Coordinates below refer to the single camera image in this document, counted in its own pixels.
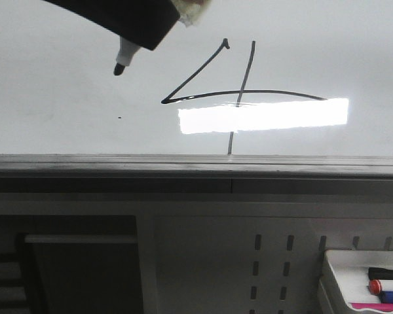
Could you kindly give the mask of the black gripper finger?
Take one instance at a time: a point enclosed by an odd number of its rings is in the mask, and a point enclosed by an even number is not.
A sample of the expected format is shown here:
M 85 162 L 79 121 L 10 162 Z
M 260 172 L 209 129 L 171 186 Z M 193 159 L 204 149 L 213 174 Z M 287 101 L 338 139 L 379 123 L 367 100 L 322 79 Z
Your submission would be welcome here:
M 156 49 L 180 17 L 173 3 L 163 0 L 54 0 L 51 3 L 148 50 Z

